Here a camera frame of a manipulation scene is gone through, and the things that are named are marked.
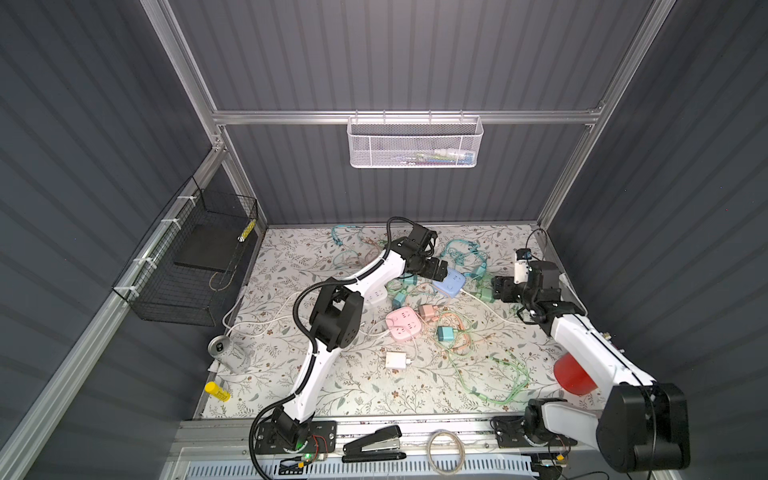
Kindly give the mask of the green USB charger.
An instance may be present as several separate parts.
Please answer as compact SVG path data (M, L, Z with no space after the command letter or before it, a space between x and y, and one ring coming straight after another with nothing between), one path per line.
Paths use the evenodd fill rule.
M495 301L493 296L493 290L491 288L482 288L477 292L477 298L485 303L493 303Z

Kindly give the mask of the blue power strip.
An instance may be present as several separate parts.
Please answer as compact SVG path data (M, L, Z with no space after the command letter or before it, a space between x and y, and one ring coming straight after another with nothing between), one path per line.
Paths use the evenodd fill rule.
M434 280L433 287L442 295L455 298L466 284L466 276L452 268L447 269L445 278L441 281Z

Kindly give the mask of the pink USB charger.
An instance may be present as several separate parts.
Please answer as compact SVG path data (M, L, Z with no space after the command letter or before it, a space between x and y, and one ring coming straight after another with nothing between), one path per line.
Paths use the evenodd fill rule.
M419 305L417 313L425 322L435 321L440 316L439 307L432 304Z

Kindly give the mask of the pink power strip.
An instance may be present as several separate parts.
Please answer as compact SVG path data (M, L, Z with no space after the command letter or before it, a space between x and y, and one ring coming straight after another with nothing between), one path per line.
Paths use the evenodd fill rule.
M390 312L386 315L385 322L391 337L397 342L412 340L422 331L420 317L409 306Z

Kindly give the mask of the teal USB charger cube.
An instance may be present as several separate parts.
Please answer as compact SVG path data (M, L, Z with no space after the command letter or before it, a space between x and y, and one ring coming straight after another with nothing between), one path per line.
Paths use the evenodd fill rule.
M452 344L456 340L456 329L452 326L440 325L436 328L436 338L443 344Z

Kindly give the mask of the white USB charger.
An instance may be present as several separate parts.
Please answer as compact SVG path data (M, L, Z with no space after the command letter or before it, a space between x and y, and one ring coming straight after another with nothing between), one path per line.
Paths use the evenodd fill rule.
M385 367L392 370L404 370L411 363L405 352L389 351L385 354Z

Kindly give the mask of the white power strip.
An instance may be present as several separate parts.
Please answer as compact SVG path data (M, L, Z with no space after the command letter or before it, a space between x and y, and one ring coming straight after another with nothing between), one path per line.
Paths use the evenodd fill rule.
M379 305L388 299L388 291L385 285L370 288L364 294L365 302L370 305Z

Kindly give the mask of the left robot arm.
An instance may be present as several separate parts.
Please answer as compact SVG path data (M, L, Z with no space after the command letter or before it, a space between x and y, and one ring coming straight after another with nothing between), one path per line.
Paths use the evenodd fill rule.
M290 449L303 448L311 435L319 393L342 350L358 336L370 294L402 276L432 280L447 276L447 262L435 255L436 231L394 216L387 220L385 232L383 251L359 271L343 279L317 282L298 295L292 318L309 342L308 352L287 397L264 407L254 418L248 438L251 450L263 424Z

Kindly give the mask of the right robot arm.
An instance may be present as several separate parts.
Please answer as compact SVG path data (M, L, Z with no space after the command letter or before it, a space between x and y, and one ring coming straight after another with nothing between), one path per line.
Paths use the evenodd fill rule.
M526 437L537 443L568 437L599 451L620 473L687 468L691 449L684 393L627 359L582 306L563 297L560 276L553 262L520 258L513 275L492 278L492 295L521 305L530 324L562 346L607 400L602 412L594 413L562 399L533 399L522 420Z

